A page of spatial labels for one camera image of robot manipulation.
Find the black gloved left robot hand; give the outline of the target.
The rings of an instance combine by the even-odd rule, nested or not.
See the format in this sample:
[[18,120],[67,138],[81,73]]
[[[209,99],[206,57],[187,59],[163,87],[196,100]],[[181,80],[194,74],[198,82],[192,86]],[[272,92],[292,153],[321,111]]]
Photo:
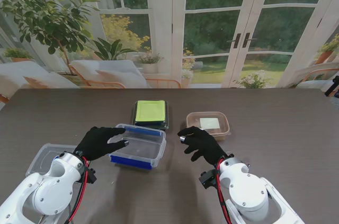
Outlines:
[[125,133],[125,131],[125,128],[92,127],[75,148],[73,154],[80,158],[84,157],[88,161],[93,161],[113,153],[126,147],[129,142],[127,140],[120,140],[108,143],[108,141],[115,136]]

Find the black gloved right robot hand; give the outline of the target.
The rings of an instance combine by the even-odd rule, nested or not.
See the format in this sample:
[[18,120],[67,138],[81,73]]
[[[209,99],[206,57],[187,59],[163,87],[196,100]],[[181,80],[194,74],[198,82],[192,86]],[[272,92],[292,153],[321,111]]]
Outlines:
[[200,157],[212,166],[216,166],[221,159],[228,158],[226,152],[220,147],[215,138],[198,127],[192,126],[177,133],[182,138],[181,143],[187,145],[184,153],[191,156],[194,162]]

